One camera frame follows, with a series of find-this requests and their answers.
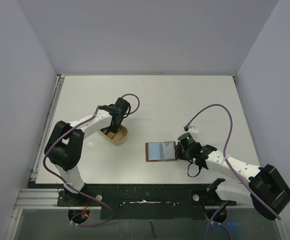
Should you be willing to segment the brown leather card holder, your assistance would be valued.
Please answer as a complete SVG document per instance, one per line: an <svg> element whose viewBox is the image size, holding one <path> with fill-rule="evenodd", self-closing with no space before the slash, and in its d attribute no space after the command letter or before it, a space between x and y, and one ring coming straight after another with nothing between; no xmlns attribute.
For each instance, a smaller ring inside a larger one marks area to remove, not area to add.
<svg viewBox="0 0 290 240"><path fill-rule="evenodd" d="M145 143L146 162L168 162L177 160L176 158L172 160L162 159L162 143L163 142Z"/></svg>

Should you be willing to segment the beige oval tray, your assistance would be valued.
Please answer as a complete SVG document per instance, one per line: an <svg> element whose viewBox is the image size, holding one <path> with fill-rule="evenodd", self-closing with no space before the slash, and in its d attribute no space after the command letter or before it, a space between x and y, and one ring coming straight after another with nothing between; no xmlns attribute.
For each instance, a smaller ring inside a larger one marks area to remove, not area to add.
<svg viewBox="0 0 290 240"><path fill-rule="evenodd" d="M116 133L105 129L101 129L98 132L101 136L116 146L122 145L128 139L128 129L123 125L118 128L118 132Z"/></svg>

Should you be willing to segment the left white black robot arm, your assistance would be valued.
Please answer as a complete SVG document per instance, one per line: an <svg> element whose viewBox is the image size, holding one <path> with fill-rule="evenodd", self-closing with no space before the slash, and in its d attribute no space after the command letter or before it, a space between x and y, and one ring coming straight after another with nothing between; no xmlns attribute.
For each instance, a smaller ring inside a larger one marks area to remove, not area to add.
<svg viewBox="0 0 290 240"><path fill-rule="evenodd" d="M85 203L87 193L78 169L83 142L98 131L117 133L122 121L131 114L131 105L119 97L114 104L100 105L95 112L74 122L55 124L46 144L43 167L58 177L70 192L69 200L79 206Z"/></svg>

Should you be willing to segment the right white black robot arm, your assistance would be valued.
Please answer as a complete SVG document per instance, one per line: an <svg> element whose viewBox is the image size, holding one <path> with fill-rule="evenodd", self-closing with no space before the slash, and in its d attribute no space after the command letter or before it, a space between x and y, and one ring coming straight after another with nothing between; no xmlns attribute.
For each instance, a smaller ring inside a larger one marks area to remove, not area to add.
<svg viewBox="0 0 290 240"><path fill-rule="evenodd" d="M224 154L211 145L202 146L190 133L178 137L175 157L198 168L219 172L234 182L218 178L207 188L212 204L232 201L254 209L268 220L275 220L290 202L290 188L272 165L252 165Z"/></svg>

